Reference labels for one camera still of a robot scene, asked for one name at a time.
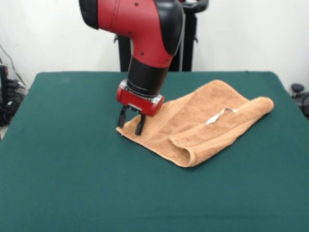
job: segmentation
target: handle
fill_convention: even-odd
[[[186,14],[196,14],[206,10],[209,6],[209,0],[197,0],[196,2],[187,2],[180,0],[183,10]]]

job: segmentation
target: black knob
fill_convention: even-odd
[[[292,85],[292,90],[295,93],[300,93],[301,91],[304,91],[305,87],[301,84],[293,84]]]

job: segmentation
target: table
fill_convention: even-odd
[[[0,144],[1,232],[309,231],[309,124],[274,73],[169,73],[167,100],[220,79],[275,103],[189,169],[115,131],[125,77],[37,75]]]

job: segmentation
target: white wall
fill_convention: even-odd
[[[0,0],[0,43],[28,84],[44,71],[118,71],[114,35],[89,28],[78,0]],[[309,89],[309,1],[210,0],[194,71],[273,71]]]

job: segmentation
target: folded towel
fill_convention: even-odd
[[[270,98],[248,100],[227,83],[214,80],[163,104],[135,135],[140,115],[116,128],[126,138],[181,167],[193,167],[231,145],[274,108]]]

